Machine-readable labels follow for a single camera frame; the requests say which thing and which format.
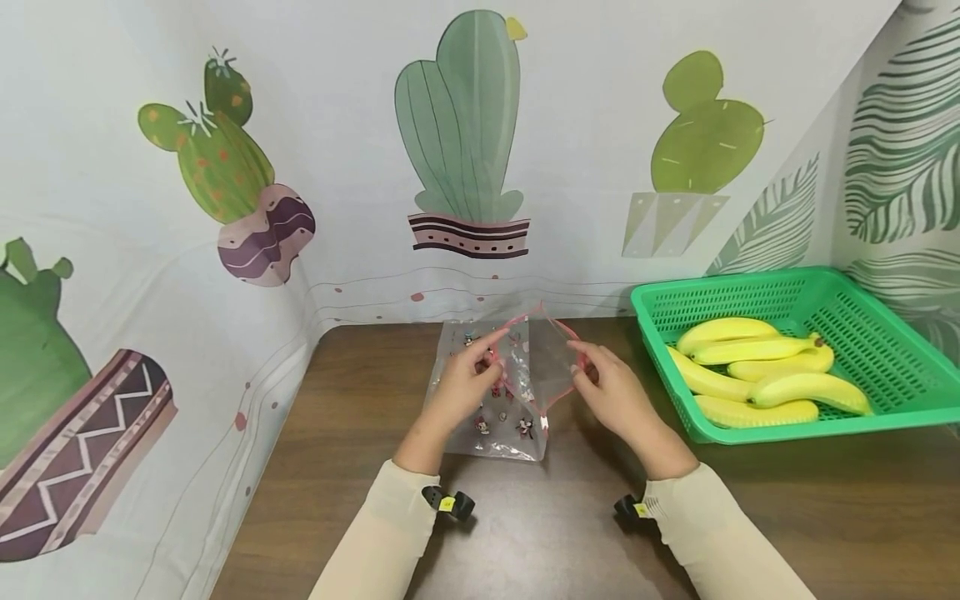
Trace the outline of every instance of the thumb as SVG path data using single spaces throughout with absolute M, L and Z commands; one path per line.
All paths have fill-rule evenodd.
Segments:
M 500 376 L 503 374 L 503 365 L 500 363 L 491 364 L 486 371 L 477 375 L 477 382 L 479 385 L 486 388 L 493 387 L 497 381 L 500 380 Z
M 600 388 L 593 385 L 583 369 L 573 365 L 570 367 L 570 372 L 573 373 L 573 387 L 577 389 L 577 392 L 580 392 L 580 396 L 583 396 L 584 400 L 593 402 L 598 398 Z

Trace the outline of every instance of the beige sleeve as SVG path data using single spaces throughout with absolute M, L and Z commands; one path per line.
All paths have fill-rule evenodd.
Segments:
M 813 598 L 707 465 L 648 482 L 643 504 L 702 600 Z
M 402 600 L 437 516 L 421 491 L 437 485 L 384 463 L 308 600 Z

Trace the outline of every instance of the person's left hand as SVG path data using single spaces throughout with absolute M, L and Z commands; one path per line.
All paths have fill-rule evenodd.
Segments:
M 490 347 L 507 334 L 497 329 L 446 361 L 437 390 L 423 410 L 434 426 L 452 432 L 480 406 L 480 401 L 503 374 L 503 365 L 493 362 Z

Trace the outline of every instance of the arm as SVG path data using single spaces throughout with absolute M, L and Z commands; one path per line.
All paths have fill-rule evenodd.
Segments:
M 309 600 L 400 600 L 406 594 L 436 518 L 421 491 L 440 484 L 450 434 L 503 373 L 490 364 L 487 348 L 505 333 L 485 336 L 447 362 L 430 403 L 380 469 Z
M 704 600 L 812 599 L 777 549 L 743 514 L 713 469 L 702 465 L 650 404 L 636 375 L 603 347 L 570 345 L 589 359 L 574 385 L 596 417 L 647 471 L 643 503 Z

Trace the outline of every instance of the cactus pot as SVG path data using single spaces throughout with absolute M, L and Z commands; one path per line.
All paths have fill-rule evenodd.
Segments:
M 95 533 L 176 413 L 163 369 L 117 351 L 0 472 L 0 562 Z
M 527 250 L 529 219 L 509 223 L 471 223 L 445 214 L 407 217 L 417 243 L 414 250 L 436 248 L 470 258 L 514 258 Z
M 286 185 L 263 188 L 259 208 L 220 229 L 220 262 L 241 281 L 264 287 L 290 279 L 290 264 L 317 231 L 310 207 Z
M 635 193 L 630 200 L 623 257 L 680 258 L 709 229 L 729 199 L 715 194 Z

